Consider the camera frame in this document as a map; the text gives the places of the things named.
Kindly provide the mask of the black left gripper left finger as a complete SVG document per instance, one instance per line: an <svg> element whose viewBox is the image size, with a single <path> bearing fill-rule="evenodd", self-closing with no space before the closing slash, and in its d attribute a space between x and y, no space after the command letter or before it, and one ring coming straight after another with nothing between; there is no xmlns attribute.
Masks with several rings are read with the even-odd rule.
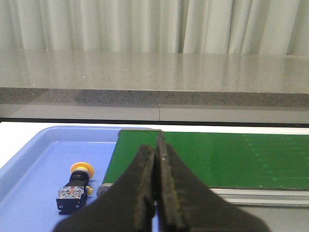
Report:
<svg viewBox="0 0 309 232"><path fill-rule="evenodd" d="M155 215L155 152L141 145L128 168L89 206L60 221L55 232L150 232Z"/></svg>

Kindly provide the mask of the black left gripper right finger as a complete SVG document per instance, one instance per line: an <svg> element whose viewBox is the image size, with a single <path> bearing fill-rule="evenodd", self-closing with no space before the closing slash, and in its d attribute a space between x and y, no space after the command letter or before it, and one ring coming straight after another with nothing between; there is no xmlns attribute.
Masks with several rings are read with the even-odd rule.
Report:
<svg viewBox="0 0 309 232"><path fill-rule="evenodd" d="M156 139L154 186L163 232L268 232L260 218L211 191L180 159L163 132Z"/></svg>

